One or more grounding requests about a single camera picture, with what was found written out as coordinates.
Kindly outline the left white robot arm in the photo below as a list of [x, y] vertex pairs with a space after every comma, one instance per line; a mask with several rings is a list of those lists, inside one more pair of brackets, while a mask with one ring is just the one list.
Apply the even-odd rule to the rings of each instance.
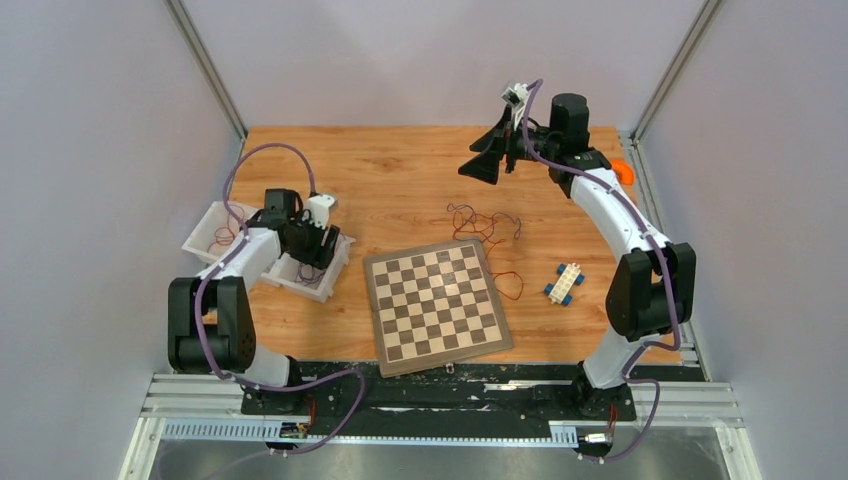
[[216, 263], [168, 288], [167, 353], [178, 373], [212, 372], [244, 387], [266, 390], [282, 414], [306, 399], [297, 361], [270, 351], [256, 337], [248, 292], [284, 255], [328, 270], [340, 235], [329, 221], [335, 197], [269, 189], [264, 205], [239, 221], [239, 232]]

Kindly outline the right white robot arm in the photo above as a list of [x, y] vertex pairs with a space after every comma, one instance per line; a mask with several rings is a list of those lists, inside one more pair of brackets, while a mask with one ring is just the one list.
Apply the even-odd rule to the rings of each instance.
[[458, 172], [496, 184], [499, 173], [512, 172], [520, 160], [544, 164], [551, 180], [593, 221], [616, 258], [605, 300], [609, 327], [580, 363], [569, 388], [575, 411], [592, 418], [621, 397], [646, 350], [680, 349], [680, 328], [692, 313], [696, 254], [689, 244], [672, 242], [649, 223], [624, 192], [623, 172], [590, 146], [584, 96], [557, 94], [548, 125], [531, 122], [537, 87], [517, 83], [503, 92], [502, 116], [471, 144], [475, 155]]

